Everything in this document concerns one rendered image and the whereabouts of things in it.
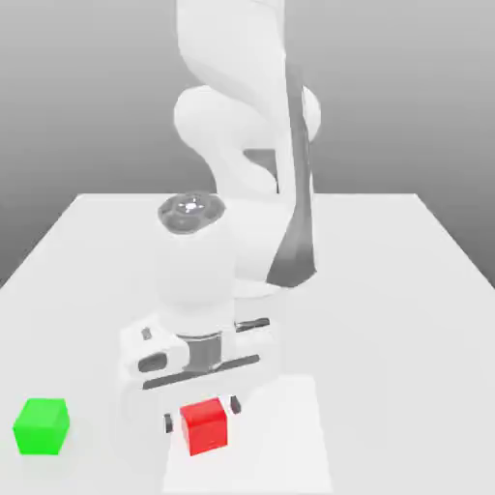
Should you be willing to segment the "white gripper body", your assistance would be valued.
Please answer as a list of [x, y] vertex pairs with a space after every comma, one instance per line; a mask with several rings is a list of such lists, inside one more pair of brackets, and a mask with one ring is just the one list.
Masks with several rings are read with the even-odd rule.
[[225, 394], [241, 404], [251, 392], [277, 375], [275, 331], [234, 331], [215, 335], [214, 349], [224, 354], [211, 365], [188, 364], [175, 369], [160, 351], [121, 367], [121, 412], [133, 422], [154, 414], [179, 414], [183, 406]]

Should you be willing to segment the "small red cube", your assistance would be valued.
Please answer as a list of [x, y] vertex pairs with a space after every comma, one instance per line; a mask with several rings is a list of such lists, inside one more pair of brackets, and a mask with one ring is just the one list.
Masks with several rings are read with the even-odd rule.
[[190, 456], [228, 445], [227, 416], [217, 397], [181, 407], [180, 416]]

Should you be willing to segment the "small green cube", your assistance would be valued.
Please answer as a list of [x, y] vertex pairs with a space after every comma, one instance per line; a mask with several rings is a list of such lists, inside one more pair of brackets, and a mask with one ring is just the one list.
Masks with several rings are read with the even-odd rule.
[[13, 425], [22, 455], [58, 455], [71, 425], [64, 398], [28, 398]]

